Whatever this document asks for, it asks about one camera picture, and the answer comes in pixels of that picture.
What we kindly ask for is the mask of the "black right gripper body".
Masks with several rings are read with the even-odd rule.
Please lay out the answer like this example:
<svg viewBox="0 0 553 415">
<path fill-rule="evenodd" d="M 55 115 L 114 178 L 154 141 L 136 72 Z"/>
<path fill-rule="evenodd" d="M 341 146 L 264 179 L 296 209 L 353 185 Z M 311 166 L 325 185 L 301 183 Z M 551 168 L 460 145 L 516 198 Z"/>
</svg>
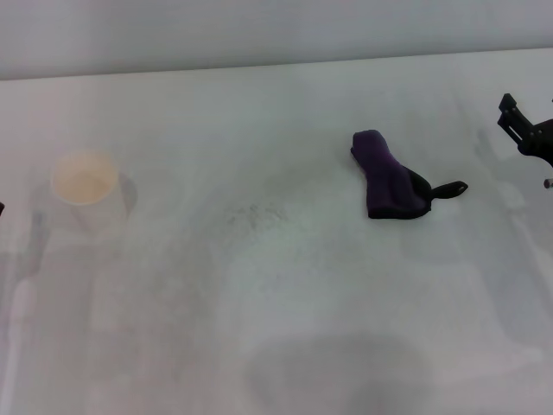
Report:
<svg viewBox="0 0 553 415">
<path fill-rule="evenodd" d="M 534 156 L 551 165 L 553 163 L 552 125 L 552 119 L 536 124 L 535 129 L 518 145 L 518 151 L 524 156 Z"/>
</svg>

